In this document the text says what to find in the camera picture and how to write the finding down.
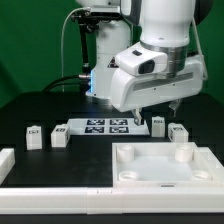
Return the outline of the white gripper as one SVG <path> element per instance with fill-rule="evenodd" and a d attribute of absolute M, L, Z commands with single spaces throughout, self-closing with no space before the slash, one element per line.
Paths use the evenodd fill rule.
<path fill-rule="evenodd" d="M 172 78 L 162 78 L 161 74 L 134 77 L 117 69 L 112 77 L 110 101 L 120 112 L 133 110 L 134 123 L 140 126 L 140 108 L 172 101 L 169 108 L 175 117 L 181 99 L 197 95 L 202 84 L 203 65 L 199 56 L 189 57 L 185 68 Z"/>

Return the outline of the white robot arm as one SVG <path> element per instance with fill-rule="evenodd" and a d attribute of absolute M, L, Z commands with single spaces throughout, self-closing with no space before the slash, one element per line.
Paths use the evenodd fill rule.
<path fill-rule="evenodd" d="M 214 0 L 75 0 L 78 21 L 96 33 L 91 91 L 142 123 L 141 110 L 198 94 L 207 79 L 201 52 L 188 53 L 190 36 Z"/>

